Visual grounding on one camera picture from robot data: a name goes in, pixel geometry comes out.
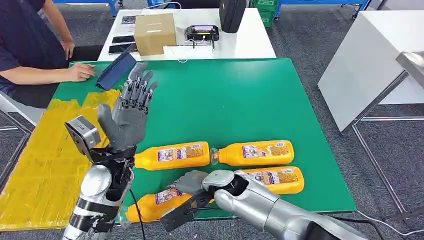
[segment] green table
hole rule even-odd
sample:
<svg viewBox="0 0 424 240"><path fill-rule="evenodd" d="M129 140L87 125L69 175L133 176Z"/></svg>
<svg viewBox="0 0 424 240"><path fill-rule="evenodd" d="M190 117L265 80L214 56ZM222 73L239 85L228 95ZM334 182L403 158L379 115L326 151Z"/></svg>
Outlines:
<svg viewBox="0 0 424 240"><path fill-rule="evenodd" d="M93 62L101 72L109 62ZM350 212L355 204L327 144L298 75L288 58L150 61L159 83L147 118L146 135L137 152L154 147L206 141L224 148L232 143L289 140L304 176L304 189L281 198L312 212ZM116 87L122 85L122 77ZM65 82L54 98L83 103L88 92L100 92L95 78ZM165 189L193 168L147 171L134 168L132 189L139 199ZM237 170L225 164L198 167ZM127 195L124 206L133 204ZM204 210L199 219L228 218L221 210Z"/></svg>

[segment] brown box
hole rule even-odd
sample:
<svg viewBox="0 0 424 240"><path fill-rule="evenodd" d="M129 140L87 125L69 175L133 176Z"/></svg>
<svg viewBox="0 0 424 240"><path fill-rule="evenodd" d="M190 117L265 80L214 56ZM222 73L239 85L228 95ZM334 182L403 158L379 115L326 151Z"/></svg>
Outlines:
<svg viewBox="0 0 424 240"><path fill-rule="evenodd" d="M164 54L164 46L177 45L173 14L137 16L134 39L140 56Z"/></svg>

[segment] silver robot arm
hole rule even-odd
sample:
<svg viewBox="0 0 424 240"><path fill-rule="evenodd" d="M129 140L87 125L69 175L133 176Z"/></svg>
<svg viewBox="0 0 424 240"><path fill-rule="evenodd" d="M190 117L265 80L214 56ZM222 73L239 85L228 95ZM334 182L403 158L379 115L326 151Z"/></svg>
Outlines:
<svg viewBox="0 0 424 240"><path fill-rule="evenodd" d="M145 136L148 106L157 87L154 82L147 89L153 72L143 74L146 68L147 63L134 66L112 110L107 104L97 108L98 123L109 139L107 147L94 148L101 140L99 132L83 116L65 123L78 150L92 166L82 180L62 240L106 240L110 236L134 179L136 144Z"/></svg>
<svg viewBox="0 0 424 240"><path fill-rule="evenodd" d="M211 193L218 207L278 240L367 239L344 222L280 199L262 183L241 171L215 170L202 180L198 176L201 176L199 171L189 172L171 187L192 195L200 190Z"/></svg>

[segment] orange bottle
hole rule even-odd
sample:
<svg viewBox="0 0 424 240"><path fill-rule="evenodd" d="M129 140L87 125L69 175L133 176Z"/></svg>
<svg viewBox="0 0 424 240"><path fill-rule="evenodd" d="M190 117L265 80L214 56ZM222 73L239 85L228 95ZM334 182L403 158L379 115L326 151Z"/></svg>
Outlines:
<svg viewBox="0 0 424 240"><path fill-rule="evenodd" d="M287 140L233 143L223 149L211 148L212 164L257 166L289 164L295 157L292 143Z"/></svg>
<svg viewBox="0 0 424 240"><path fill-rule="evenodd" d="M166 212L177 208L191 197L190 194L172 188L156 194L144 195L137 202L141 212L141 220L144 223L159 220ZM135 204L128 207L125 215L131 223L140 221Z"/></svg>
<svg viewBox="0 0 424 240"><path fill-rule="evenodd" d="M304 176L296 166L244 169L237 172L254 177L271 192L278 195L300 193L305 185Z"/></svg>
<svg viewBox="0 0 424 240"><path fill-rule="evenodd" d="M150 171L200 167L210 162L205 141L150 147L135 155L135 167Z"/></svg>

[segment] person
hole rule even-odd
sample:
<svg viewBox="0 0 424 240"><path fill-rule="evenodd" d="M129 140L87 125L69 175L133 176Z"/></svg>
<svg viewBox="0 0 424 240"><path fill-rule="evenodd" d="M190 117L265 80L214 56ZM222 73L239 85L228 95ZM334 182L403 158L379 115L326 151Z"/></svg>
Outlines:
<svg viewBox="0 0 424 240"><path fill-rule="evenodd" d="M44 15L60 41L38 14ZM59 83L95 76L101 46L75 47L65 20L52 0L2 0L0 4L0 90L15 101L46 108Z"/></svg>

